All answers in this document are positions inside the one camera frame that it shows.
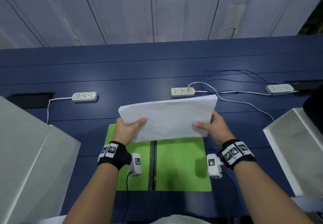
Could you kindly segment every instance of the white towel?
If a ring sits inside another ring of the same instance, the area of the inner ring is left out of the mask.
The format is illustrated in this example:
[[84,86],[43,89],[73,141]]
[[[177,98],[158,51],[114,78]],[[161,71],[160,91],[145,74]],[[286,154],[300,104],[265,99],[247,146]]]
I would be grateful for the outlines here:
[[183,137],[205,137],[207,131],[198,129],[194,121],[210,123],[216,106],[216,95],[198,96],[167,101],[137,103],[119,108],[125,123],[132,123],[142,117],[147,123],[141,127],[133,142],[156,141]]

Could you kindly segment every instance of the table surface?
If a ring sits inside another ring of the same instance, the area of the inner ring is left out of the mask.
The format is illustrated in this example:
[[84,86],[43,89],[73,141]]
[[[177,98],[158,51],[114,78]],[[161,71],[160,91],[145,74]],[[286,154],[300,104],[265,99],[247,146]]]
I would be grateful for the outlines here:
[[[205,70],[244,69],[271,82],[323,79],[323,35],[248,38],[230,40],[144,43],[124,45],[48,47],[0,50],[0,95],[55,92],[54,98],[75,92],[96,91],[95,102],[75,104],[54,101],[49,124],[79,140],[81,148],[66,193],[61,215],[68,213],[97,167],[109,124],[115,123],[122,105],[172,99],[172,87],[199,81]],[[236,71],[202,77],[218,91],[265,92],[264,84],[250,81]],[[291,108],[302,107],[307,96],[260,96],[234,94],[226,99],[248,102],[278,118]],[[293,191],[262,129],[271,123],[265,114],[246,104],[219,101],[216,110],[233,134],[255,154],[261,168],[289,195]],[[46,109],[28,109],[46,121]],[[218,152],[210,137],[204,138],[206,154]],[[126,221],[154,220],[171,214],[204,217],[248,215],[231,170],[221,179],[211,179],[212,192],[130,191]],[[126,193],[117,192],[112,222],[120,222]]]

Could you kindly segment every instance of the left hand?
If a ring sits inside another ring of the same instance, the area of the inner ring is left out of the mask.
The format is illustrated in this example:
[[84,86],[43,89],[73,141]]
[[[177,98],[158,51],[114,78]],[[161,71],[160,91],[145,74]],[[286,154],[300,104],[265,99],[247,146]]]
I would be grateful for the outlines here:
[[112,141],[117,141],[127,146],[135,137],[136,131],[147,122],[147,118],[141,118],[131,124],[123,122],[122,118],[118,118],[116,122],[116,128],[114,130],[114,136]]

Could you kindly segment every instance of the white power strip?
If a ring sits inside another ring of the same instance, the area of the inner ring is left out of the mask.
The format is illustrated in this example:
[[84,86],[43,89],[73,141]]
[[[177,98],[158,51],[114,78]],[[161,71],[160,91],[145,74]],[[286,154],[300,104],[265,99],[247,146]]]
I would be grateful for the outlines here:
[[72,96],[72,101],[74,102],[89,102],[95,101],[97,99],[97,93],[95,91],[92,92],[77,92]]
[[268,93],[288,93],[294,91],[294,88],[290,84],[281,84],[281,85],[269,85],[266,86],[266,91]]
[[190,87],[187,90],[187,87],[176,87],[171,89],[172,96],[194,96],[195,89]]

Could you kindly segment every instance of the green mat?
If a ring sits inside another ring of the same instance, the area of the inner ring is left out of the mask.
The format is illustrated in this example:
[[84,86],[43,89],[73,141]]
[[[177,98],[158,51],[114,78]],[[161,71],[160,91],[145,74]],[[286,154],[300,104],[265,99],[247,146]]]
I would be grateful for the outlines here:
[[[105,138],[105,145],[111,142],[114,135],[114,129],[116,124],[109,125],[107,131],[107,137]],[[131,142],[127,145],[127,151],[129,153],[139,153],[141,156],[142,173],[137,177],[128,177],[128,189],[130,191],[145,191],[148,190],[148,178],[149,178],[149,157],[150,157],[150,142]],[[128,166],[124,166],[119,171],[117,191],[125,191],[126,179],[128,175]]]
[[157,191],[212,191],[203,138],[157,142]]

